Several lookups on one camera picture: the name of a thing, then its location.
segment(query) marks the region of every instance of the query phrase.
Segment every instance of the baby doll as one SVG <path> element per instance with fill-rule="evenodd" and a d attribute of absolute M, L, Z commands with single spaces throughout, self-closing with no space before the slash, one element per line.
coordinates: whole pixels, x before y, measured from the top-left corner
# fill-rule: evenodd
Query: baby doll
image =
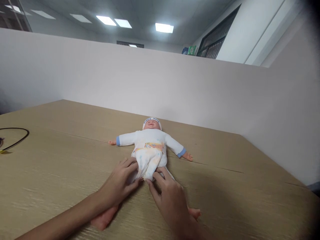
<path fill-rule="evenodd" d="M 132 157 L 137 159 L 139 169 L 135 179 L 153 180 L 153 173 L 158 167 L 167 165 L 167 146 L 180 158 L 192 161 L 193 157 L 186 149 L 174 140 L 169 134 L 162 132 L 161 123 L 156 118 L 147 118 L 142 127 L 142 131 L 127 133 L 109 141 L 110 145 L 128 146 L 134 144 Z M 99 230 L 103 230 L 111 222 L 113 215 L 117 212 L 118 206 L 113 207 L 91 221 Z M 197 219 L 201 212 L 199 209 L 188 208 L 189 213 Z"/>

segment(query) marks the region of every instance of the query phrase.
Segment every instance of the doll foot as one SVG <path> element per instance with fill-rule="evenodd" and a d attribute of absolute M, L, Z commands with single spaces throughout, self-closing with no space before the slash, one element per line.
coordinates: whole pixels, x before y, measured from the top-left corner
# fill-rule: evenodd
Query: doll foot
<path fill-rule="evenodd" d="M 112 221 L 114 214 L 117 212 L 119 206 L 112 207 L 107 211 L 101 213 L 91 220 L 91 225 L 97 228 L 98 230 L 104 230 L 109 223 Z"/>
<path fill-rule="evenodd" d="M 200 209 L 195 209 L 195 208 L 189 208 L 188 207 L 188 211 L 189 211 L 189 214 L 194 217 L 195 220 L 198 219 L 198 217 L 201 216 L 201 211 Z"/>

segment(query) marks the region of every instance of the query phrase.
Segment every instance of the human arm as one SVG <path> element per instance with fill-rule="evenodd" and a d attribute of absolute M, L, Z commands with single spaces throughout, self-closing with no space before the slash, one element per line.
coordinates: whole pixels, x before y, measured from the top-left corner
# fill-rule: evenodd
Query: human arm
<path fill-rule="evenodd" d="M 134 144 L 136 140 L 136 132 L 119 135 L 116 139 L 109 141 L 110 145 L 129 146 Z"/>
<path fill-rule="evenodd" d="M 137 179 L 126 184 L 129 175 L 138 169 L 135 158 L 125 159 L 117 164 L 102 187 L 77 205 L 32 229 L 16 240 L 42 239 L 59 240 L 67 238 L 76 229 L 89 222 L 101 212 L 121 203 L 139 185 Z"/>
<path fill-rule="evenodd" d="M 178 239 L 213 239 L 211 234 L 189 214 L 184 190 L 170 177 L 169 172 L 165 168 L 158 168 L 153 177 L 161 187 L 161 194 L 153 183 L 147 180 L 149 190 L 162 217 Z"/>
<path fill-rule="evenodd" d="M 166 144 L 169 148 L 172 149 L 172 151 L 180 158 L 184 157 L 188 161 L 193 160 L 193 156 L 186 151 L 186 149 L 178 143 L 176 140 L 174 140 L 169 134 L 166 135 Z"/>

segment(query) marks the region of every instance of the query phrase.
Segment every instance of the table surface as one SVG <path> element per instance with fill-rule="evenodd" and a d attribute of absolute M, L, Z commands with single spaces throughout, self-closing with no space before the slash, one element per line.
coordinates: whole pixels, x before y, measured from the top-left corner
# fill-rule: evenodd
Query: table surface
<path fill-rule="evenodd" d="M 29 137 L 0 154 L 0 236 L 13 239 L 97 190 L 133 146 L 108 140 L 142 128 L 147 116 L 60 100 L 0 115 L 0 127 Z M 300 239 L 310 233 L 319 199 L 249 141 L 167 120 L 163 131 L 194 156 L 168 150 L 168 169 L 185 188 L 189 206 L 216 239 Z M 25 134 L 1 130 L 2 149 Z M 100 232 L 87 225 L 74 239 L 173 239 L 142 186 Z"/>

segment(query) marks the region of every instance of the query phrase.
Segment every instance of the white knit cap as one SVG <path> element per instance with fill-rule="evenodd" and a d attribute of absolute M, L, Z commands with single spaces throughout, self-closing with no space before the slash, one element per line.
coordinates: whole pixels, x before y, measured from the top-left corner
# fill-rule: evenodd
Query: white knit cap
<path fill-rule="evenodd" d="M 162 131 L 162 127 L 161 127 L 161 123 L 158 119 L 156 118 L 147 118 L 144 123 L 143 123 L 143 126 L 142 126 L 142 130 L 144 129 L 144 126 L 146 125 L 146 122 L 148 122 L 149 120 L 156 120 L 158 123 L 159 123 L 159 127 L 160 127 L 160 130 Z"/>

